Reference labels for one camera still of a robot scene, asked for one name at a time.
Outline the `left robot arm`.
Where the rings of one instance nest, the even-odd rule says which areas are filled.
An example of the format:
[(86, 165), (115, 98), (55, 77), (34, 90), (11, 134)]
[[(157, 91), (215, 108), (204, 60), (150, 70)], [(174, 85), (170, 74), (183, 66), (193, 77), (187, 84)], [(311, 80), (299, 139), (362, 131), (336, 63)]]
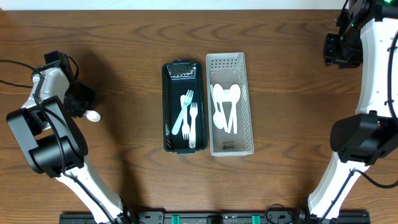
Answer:
[(88, 145), (74, 119), (98, 122), (95, 92), (77, 80), (74, 59), (58, 50), (32, 68), (28, 100), (6, 121), (31, 169), (71, 189), (95, 223), (137, 223), (137, 218), (101, 179), (88, 158)]

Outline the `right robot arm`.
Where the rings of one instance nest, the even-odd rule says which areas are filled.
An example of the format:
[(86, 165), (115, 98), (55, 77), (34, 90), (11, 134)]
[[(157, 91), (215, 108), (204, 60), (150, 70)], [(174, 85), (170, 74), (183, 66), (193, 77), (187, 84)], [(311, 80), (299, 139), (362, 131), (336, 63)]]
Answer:
[(296, 223), (362, 223), (364, 215), (340, 213), (351, 188), (366, 171), (397, 149), (397, 1), (346, 1), (335, 21), (337, 34), (325, 39), (325, 65), (362, 68), (355, 114), (337, 121), (330, 133), (328, 167), (307, 197)]

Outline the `white plastic spoon horizontal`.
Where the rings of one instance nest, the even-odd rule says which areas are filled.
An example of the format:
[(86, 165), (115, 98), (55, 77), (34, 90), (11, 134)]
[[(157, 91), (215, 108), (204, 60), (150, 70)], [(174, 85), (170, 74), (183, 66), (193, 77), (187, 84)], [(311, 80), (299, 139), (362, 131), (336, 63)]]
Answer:
[(221, 119), (221, 112), (218, 110), (218, 105), (217, 105), (217, 102), (216, 102), (216, 99), (215, 99), (213, 85), (210, 85), (210, 91), (211, 91), (212, 102), (213, 102), (213, 105), (215, 107), (215, 112), (214, 112), (214, 115), (213, 115), (213, 122), (214, 122), (215, 126), (218, 129), (223, 129), (224, 128), (224, 124), (223, 124), (223, 121)]

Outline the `clear plastic basket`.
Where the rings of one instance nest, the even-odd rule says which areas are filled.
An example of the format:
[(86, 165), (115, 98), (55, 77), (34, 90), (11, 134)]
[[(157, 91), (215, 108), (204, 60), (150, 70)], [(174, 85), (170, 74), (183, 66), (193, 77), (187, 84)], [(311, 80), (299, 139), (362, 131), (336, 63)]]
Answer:
[[(238, 132), (227, 133), (218, 129), (213, 122), (215, 107), (210, 85), (220, 84), (224, 90), (238, 84), (241, 96), (236, 104)], [(251, 108), (249, 104), (248, 79), (245, 54), (242, 52), (216, 53), (206, 55), (206, 84), (208, 89), (208, 112), (210, 125), (211, 155), (215, 157), (246, 156), (254, 153)], [(226, 120), (229, 122), (232, 103), (223, 103)]]

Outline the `white plastic fork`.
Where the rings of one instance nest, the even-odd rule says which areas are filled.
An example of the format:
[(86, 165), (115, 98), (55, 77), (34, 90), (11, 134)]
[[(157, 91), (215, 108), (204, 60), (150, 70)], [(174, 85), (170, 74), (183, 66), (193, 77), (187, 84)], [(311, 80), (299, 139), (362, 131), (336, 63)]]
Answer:
[[(185, 100), (185, 95), (181, 95), (180, 96), (181, 108), (183, 108), (183, 106), (184, 106), (184, 100)], [(190, 136), (190, 127), (188, 125), (187, 111), (185, 111), (184, 116), (183, 116), (183, 124), (182, 124), (183, 140), (189, 140), (189, 136)]]
[(179, 115), (178, 115), (178, 117), (177, 117), (177, 119), (176, 119), (176, 121), (174, 123), (174, 126), (172, 128), (172, 134), (173, 135), (177, 135), (178, 134), (178, 132), (180, 130), (180, 127), (182, 125), (184, 114), (185, 114), (185, 112), (187, 110), (187, 107), (191, 104), (192, 98), (193, 98), (193, 90), (188, 90), (187, 94), (185, 95), (184, 101), (183, 101), (183, 107), (182, 107), (182, 109), (181, 109), (181, 111), (180, 111), (180, 113), (179, 113)]
[(196, 147), (196, 117), (198, 114), (198, 105), (196, 102), (193, 102), (190, 107), (190, 116), (191, 116), (191, 126), (190, 126), (190, 137), (189, 137), (189, 148)]

